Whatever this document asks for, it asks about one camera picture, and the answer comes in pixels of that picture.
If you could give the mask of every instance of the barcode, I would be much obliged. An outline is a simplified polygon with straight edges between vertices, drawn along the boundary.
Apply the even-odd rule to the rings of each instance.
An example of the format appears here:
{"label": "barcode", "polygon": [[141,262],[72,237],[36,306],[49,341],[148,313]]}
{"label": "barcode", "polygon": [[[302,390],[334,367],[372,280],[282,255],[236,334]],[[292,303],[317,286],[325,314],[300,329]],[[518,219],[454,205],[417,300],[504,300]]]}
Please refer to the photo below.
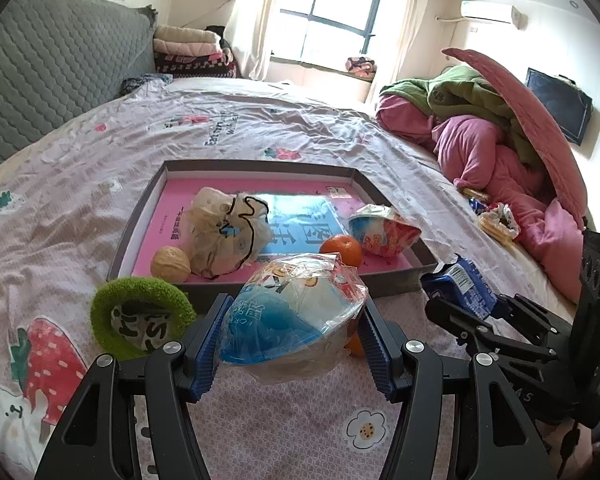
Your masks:
{"label": "barcode", "polygon": [[466,294],[474,286],[474,282],[460,264],[452,265],[445,274],[456,282],[461,294]]}

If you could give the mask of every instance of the pink comforter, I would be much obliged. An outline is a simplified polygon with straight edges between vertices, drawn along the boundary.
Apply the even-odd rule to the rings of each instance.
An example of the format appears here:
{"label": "pink comforter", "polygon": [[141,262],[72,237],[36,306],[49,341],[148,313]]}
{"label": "pink comforter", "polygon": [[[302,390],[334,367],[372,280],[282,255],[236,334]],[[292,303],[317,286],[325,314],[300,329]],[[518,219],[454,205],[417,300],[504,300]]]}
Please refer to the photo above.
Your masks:
{"label": "pink comforter", "polygon": [[546,172],[520,163],[516,152],[505,145],[503,131],[473,116],[453,117],[432,127],[432,119],[407,100],[385,96],[378,107],[379,122],[426,148],[434,144],[442,173],[458,189],[484,189],[493,202],[508,203],[522,228],[516,241],[542,265],[554,286],[576,303],[587,193],[567,141],[542,103],[504,67],[471,50],[444,53],[473,66],[502,95]]}

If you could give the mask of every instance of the white curtain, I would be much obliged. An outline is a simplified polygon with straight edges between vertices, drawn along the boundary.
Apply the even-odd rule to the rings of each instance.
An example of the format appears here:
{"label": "white curtain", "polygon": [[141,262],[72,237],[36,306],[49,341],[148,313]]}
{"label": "white curtain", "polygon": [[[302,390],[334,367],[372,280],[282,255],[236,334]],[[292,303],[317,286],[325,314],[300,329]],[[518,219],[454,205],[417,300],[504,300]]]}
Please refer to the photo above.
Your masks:
{"label": "white curtain", "polygon": [[235,0],[224,36],[231,43],[242,77],[263,80],[269,69],[276,0]]}
{"label": "white curtain", "polygon": [[389,16],[402,19],[383,20],[376,40],[381,45],[375,54],[378,71],[371,83],[366,104],[373,104],[383,86],[396,81],[404,60],[420,29],[429,0],[385,0],[382,5]]}

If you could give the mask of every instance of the air conditioner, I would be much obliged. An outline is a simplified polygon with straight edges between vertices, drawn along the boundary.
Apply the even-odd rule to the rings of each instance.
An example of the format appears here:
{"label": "air conditioner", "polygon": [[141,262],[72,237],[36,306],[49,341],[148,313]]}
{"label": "air conditioner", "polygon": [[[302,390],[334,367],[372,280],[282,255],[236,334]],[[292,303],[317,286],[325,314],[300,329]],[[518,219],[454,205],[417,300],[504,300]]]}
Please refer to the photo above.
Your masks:
{"label": "air conditioner", "polygon": [[520,28],[522,18],[522,14],[514,6],[491,2],[464,1],[460,5],[460,14],[462,17],[469,19],[510,23],[516,28]]}

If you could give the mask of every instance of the green blanket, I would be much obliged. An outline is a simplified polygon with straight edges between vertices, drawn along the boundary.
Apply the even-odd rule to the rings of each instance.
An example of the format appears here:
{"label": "green blanket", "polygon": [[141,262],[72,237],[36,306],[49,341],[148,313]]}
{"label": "green blanket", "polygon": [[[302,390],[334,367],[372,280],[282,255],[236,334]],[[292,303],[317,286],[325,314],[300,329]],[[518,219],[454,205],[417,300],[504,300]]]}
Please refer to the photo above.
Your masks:
{"label": "green blanket", "polygon": [[382,88],[380,95],[393,94],[416,105],[422,113],[442,120],[473,115],[497,124],[510,135],[520,161],[541,166],[542,161],[526,136],[513,110],[477,70],[457,65],[430,80],[402,79]]}

